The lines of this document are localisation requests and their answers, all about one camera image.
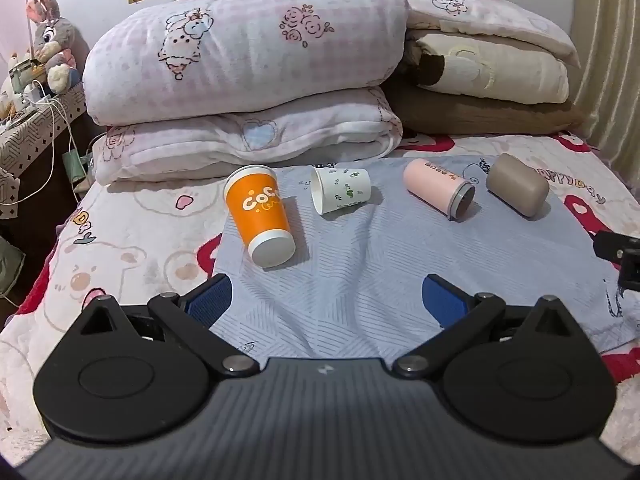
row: pink wall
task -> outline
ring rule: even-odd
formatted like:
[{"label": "pink wall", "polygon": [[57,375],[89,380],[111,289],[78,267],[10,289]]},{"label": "pink wall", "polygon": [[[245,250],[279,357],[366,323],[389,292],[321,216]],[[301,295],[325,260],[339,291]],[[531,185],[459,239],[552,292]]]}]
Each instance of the pink wall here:
[{"label": "pink wall", "polygon": [[6,60],[12,52],[25,53],[29,48],[29,28],[24,6],[27,0],[0,0],[0,83]]}]

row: curtain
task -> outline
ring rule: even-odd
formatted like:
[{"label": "curtain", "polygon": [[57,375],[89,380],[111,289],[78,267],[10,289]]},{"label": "curtain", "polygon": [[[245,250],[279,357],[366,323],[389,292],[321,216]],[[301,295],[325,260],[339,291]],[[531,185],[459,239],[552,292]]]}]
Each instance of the curtain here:
[{"label": "curtain", "polygon": [[575,0],[574,102],[588,114],[589,144],[633,188],[640,187],[640,0]]},{"label": "curtain", "polygon": [[27,0],[0,0],[0,84],[4,80],[6,60],[12,52],[22,56],[29,49],[26,3]]}]

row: plush toy eye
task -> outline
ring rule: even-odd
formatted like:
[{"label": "plush toy eye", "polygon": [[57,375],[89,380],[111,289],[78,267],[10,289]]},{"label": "plush toy eye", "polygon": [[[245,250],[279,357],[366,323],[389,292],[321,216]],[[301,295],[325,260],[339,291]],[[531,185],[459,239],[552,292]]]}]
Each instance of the plush toy eye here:
[{"label": "plush toy eye", "polygon": [[53,38],[56,36],[56,29],[53,27],[47,27],[44,29],[44,33],[42,34],[42,39],[45,43],[49,43],[49,41],[53,41]]}]

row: bed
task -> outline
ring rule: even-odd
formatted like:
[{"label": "bed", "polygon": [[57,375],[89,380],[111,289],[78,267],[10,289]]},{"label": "bed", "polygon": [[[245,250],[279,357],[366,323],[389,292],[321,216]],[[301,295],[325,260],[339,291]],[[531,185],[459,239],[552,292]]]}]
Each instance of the bed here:
[{"label": "bed", "polygon": [[[569,132],[541,137],[420,134],[405,138],[390,156],[501,153],[543,175],[586,231],[608,228],[640,236],[640,205]],[[47,439],[31,395],[33,378],[84,305],[101,294],[121,304],[146,303],[168,290],[184,294],[216,272],[227,216],[224,180],[116,182],[89,190],[62,229],[32,294],[0,334],[0,452],[11,462],[21,462]],[[623,316],[616,301],[603,308],[614,322]],[[640,331],[640,320],[634,328]],[[629,343],[625,337],[608,342],[606,349],[626,344],[626,351]],[[639,418],[630,406],[637,403],[640,386],[631,379],[619,392],[603,440],[640,462],[640,429],[626,425]]]}]

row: coco logo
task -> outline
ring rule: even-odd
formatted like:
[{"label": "coco logo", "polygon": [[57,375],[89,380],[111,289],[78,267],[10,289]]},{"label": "coco logo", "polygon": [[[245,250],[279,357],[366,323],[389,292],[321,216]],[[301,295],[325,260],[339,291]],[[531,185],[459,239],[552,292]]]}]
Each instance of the coco logo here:
[{"label": "coco logo", "polygon": [[251,211],[258,204],[265,204],[269,201],[270,197],[278,196],[278,190],[273,189],[273,187],[265,186],[262,188],[262,193],[253,196],[255,191],[251,189],[249,191],[249,196],[242,201],[242,208],[245,211]]}]

